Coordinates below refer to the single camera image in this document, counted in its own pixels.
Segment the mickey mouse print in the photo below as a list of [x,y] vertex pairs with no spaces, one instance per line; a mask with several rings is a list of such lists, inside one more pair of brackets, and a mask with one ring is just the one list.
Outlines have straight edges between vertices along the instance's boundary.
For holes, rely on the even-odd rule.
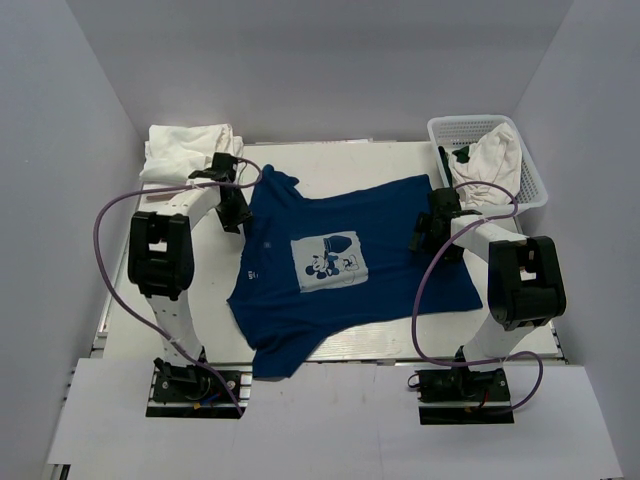
[[356,232],[337,232],[291,242],[302,293],[364,283],[369,270]]

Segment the white cloth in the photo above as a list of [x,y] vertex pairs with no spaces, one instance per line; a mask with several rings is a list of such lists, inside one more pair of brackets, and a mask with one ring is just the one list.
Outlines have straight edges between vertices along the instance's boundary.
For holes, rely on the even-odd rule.
[[145,182],[182,185],[194,170],[211,166],[215,152],[242,155],[242,137],[234,137],[231,125],[169,127],[152,125],[145,142]]
[[[522,169],[522,147],[518,134],[506,122],[498,125],[478,143],[469,145],[469,162],[460,163],[450,153],[449,169],[454,186],[482,180],[500,185],[514,196],[517,195]],[[469,185],[462,189],[465,207],[506,205],[510,202],[509,197],[497,188]]]

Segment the t-shirt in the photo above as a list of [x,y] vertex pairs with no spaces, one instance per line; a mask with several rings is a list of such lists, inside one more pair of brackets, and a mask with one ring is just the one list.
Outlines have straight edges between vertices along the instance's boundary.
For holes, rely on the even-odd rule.
[[[318,200],[304,198],[297,183],[264,168],[228,300],[256,350],[256,377],[292,375],[322,340],[345,328],[411,316],[432,258],[408,248],[418,213],[429,210],[427,175]],[[420,313],[481,306],[465,264],[441,262]]]

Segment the white platform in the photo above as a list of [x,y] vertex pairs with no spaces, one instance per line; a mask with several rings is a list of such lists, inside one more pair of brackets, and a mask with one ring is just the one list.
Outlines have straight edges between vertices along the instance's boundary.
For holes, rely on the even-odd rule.
[[[425,173],[431,179],[432,188],[442,186],[436,159],[427,142],[248,146],[244,156],[261,166],[272,164],[276,169],[298,177],[299,191],[309,198],[331,197]],[[243,182],[254,178],[253,170],[247,168]],[[154,209],[154,203],[143,201],[141,209]],[[501,225],[515,231],[512,220],[502,221]],[[407,232],[407,243],[410,236],[411,232]],[[216,213],[211,212],[194,229],[193,243],[196,275],[189,296],[195,329],[207,349],[208,358],[216,363],[250,363],[253,351],[238,330],[226,303],[239,271],[243,240],[240,236],[224,233]],[[487,316],[486,264],[468,252],[465,252],[465,262],[484,308],[465,313],[423,315],[419,323],[420,343],[430,356],[452,356],[474,335]],[[117,279],[117,288],[132,307],[147,318],[153,318],[137,287],[127,279],[126,268]],[[140,325],[114,302],[106,320],[109,335],[104,358],[150,361],[162,354],[157,334]],[[525,338],[516,348],[523,349],[556,356],[557,347],[550,327],[539,328]],[[362,325],[340,332],[323,342],[309,360],[365,359],[417,360],[411,342],[410,319]]]
[[[621,475],[582,367],[545,369],[513,425],[420,426],[409,367],[303,365],[237,420],[144,416],[153,365],[80,360],[49,463],[73,479],[600,480]],[[536,367],[506,368],[512,394]]]

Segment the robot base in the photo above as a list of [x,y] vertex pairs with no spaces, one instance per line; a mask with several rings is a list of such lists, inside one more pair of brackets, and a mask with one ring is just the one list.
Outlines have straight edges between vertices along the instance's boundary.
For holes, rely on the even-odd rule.
[[511,394],[504,370],[473,372],[466,367],[420,370],[420,425],[514,423]]
[[[240,370],[219,370],[222,377],[231,388],[233,394],[240,401],[242,410],[245,410],[247,398],[242,398],[244,388],[241,388],[248,372]],[[185,388],[181,382],[176,382],[156,369],[154,379],[147,403],[147,417],[169,417],[169,418],[229,418],[238,419],[240,415],[236,410],[229,394],[220,385],[220,381],[211,376],[205,379],[204,388]],[[201,405],[199,402],[210,399],[219,393],[215,399],[207,401]]]

